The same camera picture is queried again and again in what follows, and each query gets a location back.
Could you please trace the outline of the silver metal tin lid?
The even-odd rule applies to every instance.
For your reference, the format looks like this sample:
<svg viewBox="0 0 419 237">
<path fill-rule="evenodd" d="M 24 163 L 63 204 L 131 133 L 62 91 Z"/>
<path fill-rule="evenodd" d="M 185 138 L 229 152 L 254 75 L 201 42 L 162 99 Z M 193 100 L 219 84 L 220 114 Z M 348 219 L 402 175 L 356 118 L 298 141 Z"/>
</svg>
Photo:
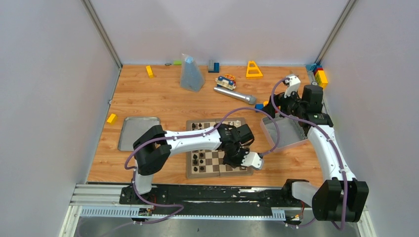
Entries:
<svg viewBox="0 0 419 237">
<path fill-rule="evenodd" d="M 127 117 L 124 119 L 118 150 L 122 152 L 132 152 L 133 143 L 140 138 L 149 128 L 159 125 L 158 117 Z"/>
</svg>

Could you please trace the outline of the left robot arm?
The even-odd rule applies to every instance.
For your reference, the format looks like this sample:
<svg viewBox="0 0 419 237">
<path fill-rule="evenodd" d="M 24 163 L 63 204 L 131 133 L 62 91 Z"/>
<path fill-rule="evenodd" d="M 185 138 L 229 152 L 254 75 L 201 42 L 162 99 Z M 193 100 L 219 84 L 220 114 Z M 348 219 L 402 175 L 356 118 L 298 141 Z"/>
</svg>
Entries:
<svg viewBox="0 0 419 237">
<path fill-rule="evenodd" d="M 132 145 L 136 171 L 133 176 L 132 197 L 139 204 L 151 199 L 153 175 L 167 159 L 179 153 L 197 150 L 221 150 L 223 164 L 235 167 L 263 167 L 262 155 L 251 152 L 248 145 L 254 136 L 248 125 L 235 127 L 222 122 L 201 130 L 175 132 L 163 130 L 161 125 L 149 128 Z"/>
</svg>

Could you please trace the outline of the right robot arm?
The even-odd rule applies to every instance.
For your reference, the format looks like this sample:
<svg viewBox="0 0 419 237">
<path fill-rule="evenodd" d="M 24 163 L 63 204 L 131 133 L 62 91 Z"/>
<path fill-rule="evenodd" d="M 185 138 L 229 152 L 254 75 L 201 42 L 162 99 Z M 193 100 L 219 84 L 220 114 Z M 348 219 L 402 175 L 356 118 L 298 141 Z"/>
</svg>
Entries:
<svg viewBox="0 0 419 237">
<path fill-rule="evenodd" d="M 271 93 L 264 110 L 269 115 L 279 113 L 302 128 L 315 149 L 324 182 L 317 188 L 302 179 L 288 179 L 282 199 L 288 206 L 298 202 L 308 204 L 318 221 L 358 222 L 361 218 L 369 187 L 359 181 L 347 166 L 335 139 L 330 116 L 323 112 L 323 88 L 306 85 L 302 96 L 288 87 L 280 94 Z"/>
</svg>

